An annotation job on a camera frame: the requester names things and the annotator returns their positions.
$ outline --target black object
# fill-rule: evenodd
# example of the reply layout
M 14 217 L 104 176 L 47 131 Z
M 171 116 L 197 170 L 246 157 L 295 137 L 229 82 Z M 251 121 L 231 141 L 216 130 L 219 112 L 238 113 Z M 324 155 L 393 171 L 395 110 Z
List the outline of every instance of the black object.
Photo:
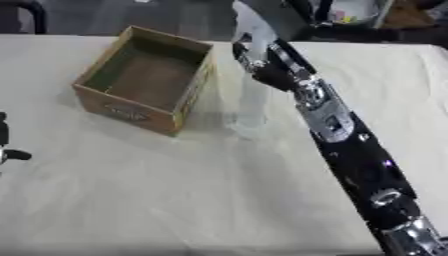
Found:
M 433 44 L 448 49 L 448 26 L 425 28 L 374 29 L 362 25 L 334 24 L 328 20 L 332 0 L 321 0 L 313 16 L 307 5 L 298 2 L 307 0 L 285 0 L 296 13 L 308 22 L 291 41 L 356 42 L 356 43 L 406 43 Z M 428 9 L 446 0 L 422 0 L 417 7 Z
M 9 144 L 9 127 L 6 123 L 6 113 L 0 112 L 0 164 L 3 164 L 7 160 L 30 160 L 31 154 L 22 150 L 4 149 Z
M 3 26 L 9 26 L 9 29 L 3 29 L 6 33 L 11 33 L 16 30 L 20 33 L 20 22 L 18 20 L 18 8 L 25 9 L 31 13 L 34 19 L 34 33 L 47 33 L 47 12 L 44 7 L 36 0 L 0 0 L 0 14 L 5 14 L 0 17 Z

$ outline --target white container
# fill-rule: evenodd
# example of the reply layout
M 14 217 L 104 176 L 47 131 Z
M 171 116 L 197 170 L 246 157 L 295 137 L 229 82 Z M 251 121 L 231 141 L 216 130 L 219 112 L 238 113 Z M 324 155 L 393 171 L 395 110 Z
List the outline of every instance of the white container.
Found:
M 320 0 L 311 2 L 316 9 Z M 362 24 L 375 19 L 379 9 L 376 0 L 334 0 L 329 18 L 335 23 Z

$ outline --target table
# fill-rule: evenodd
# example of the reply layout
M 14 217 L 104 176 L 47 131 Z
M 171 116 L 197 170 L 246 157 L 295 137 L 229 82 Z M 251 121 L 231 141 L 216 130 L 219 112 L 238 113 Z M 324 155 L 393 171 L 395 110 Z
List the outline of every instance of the table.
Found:
M 0 36 L 0 106 L 9 115 L 10 145 L 34 155 L 1 166 L 0 251 L 377 250 L 291 97 L 272 90 L 257 140 L 228 128 L 243 73 L 228 43 L 215 44 L 218 84 L 204 90 L 177 138 L 85 112 L 70 84 L 113 40 Z M 370 125 L 422 209 L 448 234 L 447 52 L 425 45 L 295 46 Z

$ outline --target chair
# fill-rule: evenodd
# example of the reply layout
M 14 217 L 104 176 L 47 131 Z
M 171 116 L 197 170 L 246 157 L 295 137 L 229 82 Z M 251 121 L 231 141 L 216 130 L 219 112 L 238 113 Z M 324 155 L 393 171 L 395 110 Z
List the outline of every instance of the chair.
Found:
M 47 33 L 47 12 L 36 0 L 0 0 L 0 33 L 22 33 L 20 8 L 33 16 L 35 34 Z

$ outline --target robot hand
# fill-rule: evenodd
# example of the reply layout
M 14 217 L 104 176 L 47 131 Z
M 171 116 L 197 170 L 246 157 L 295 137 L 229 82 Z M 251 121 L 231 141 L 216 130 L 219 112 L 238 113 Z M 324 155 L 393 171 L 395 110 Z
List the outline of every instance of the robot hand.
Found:
M 6 121 L 6 113 L 0 112 L 0 165 L 9 159 L 30 160 L 31 154 L 14 149 L 5 149 L 9 144 L 9 127 Z

